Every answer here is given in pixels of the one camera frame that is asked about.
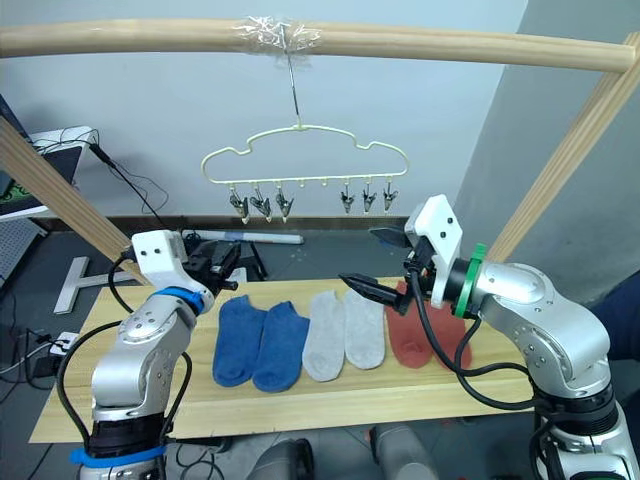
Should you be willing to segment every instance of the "wooden table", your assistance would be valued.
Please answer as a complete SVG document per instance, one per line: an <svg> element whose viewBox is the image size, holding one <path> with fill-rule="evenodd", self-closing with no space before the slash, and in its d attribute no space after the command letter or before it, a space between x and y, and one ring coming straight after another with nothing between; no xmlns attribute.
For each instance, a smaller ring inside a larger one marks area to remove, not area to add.
<svg viewBox="0 0 640 480"><path fill-rule="evenodd" d="M397 279L381 283L395 286ZM193 376L182 400L172 433L178 438L241 435L249 433L301 430L340 425L418 420L455 416L504 413L486 407L467 395L455 376L432 358L414 370L398 363L387 335L384 363L374 370L359 370L345 365L331 382L313 381L303 370L298 382L288 391L276 394L257 390L251 381L234 387L217 385L211 375L218 312L232 296L249 294L251 303L261 309L291 300L301 315L309 315L311 298L319 292L335 289L342 295L347 287L340 280L264 282L241 284L237 292L224 291L211 312L198 319L188 352L193 359ZM144 302L149 287L122 287L122 296L131 306ZM125 318L124 310L103 289L87 318L83 332L113 320ZM115 331L107 330L90 340L76 354L65 384L72 404L85 424L91 426L91 374L98 359L110 348ZM474 336L473 366L497 361L521 362L516 348L487 325ZM178 361L172 385L175 394L184 374ZM527 379L514 371L493 372L474 380L484 394L504 401L530 398ZM50 395L31 442L76 442L78 432L60 405L55 391Z"/></svg>

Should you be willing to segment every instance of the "gray sock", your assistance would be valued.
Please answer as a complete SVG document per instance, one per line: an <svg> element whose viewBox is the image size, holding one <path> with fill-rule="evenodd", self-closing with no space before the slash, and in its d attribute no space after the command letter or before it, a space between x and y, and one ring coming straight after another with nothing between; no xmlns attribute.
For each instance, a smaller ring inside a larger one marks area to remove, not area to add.
<svg viewBox="0 0 640 480"><path fill-rule="evenodd" d="M348 290L344 307L347 359L358 368L376 368L384 360L383 306Z"/></svg>
<svg viewBox="0 0 640 480"><path fill-rule="evenodd" d="M311 299L310 320L302 365L316 382L333 380L344 363L344 306L335 291Z"/></svg>

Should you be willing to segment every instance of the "white pipe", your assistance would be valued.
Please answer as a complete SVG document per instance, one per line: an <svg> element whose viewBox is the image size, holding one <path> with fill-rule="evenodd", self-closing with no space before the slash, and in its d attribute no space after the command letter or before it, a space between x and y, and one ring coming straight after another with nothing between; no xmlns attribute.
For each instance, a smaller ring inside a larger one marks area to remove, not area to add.
<svg viewBox="0 0 640 480"><path fill-rule="evenodd" d="M302 245L302 235L290 235L282 233L259 232L227 232L224 230L184 230L182 237L186 238L191 233L200 235L203 240L222 240L225 242L258 242L258 243L282 243L287 245Z"/></svg>

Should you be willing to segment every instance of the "power strip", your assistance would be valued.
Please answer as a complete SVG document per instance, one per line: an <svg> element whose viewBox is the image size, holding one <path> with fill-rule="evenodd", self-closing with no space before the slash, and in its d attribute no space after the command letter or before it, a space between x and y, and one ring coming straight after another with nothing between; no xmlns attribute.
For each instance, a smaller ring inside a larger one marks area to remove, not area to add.
<svg viewBox="0 0 640 480"><path fill-rule="evenodd" d="M60 335L58 335L58 338L56 339L56 343L63 344L64 346L51 345L51 348L49 349L49 353L51 355L60 355L64 357L69 351L69 348L71 348L71 344L76 340L76 338L78 338L77 333L62 332Z"/></svg>

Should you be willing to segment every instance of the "green ring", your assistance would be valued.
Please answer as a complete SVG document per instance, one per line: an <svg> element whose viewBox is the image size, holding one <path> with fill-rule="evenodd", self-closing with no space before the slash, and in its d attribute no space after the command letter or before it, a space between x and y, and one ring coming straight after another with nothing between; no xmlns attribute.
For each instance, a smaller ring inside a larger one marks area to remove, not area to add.
<svg viewBox="0 0 640 480"><path fill-rule="evenodd" d="M464 312L467 311L471 289L473 288L473 284L478 276L478 271L480 270L480 265L482 265L482 260L486 254L487 246L482 243L477 243L476 247L473 249L473 254L471 254L469 269L467 270L467 275L464 279L460 298L458 298L458 303L456 304L456 310L453 313L456 317L464 318Z"/></svg>

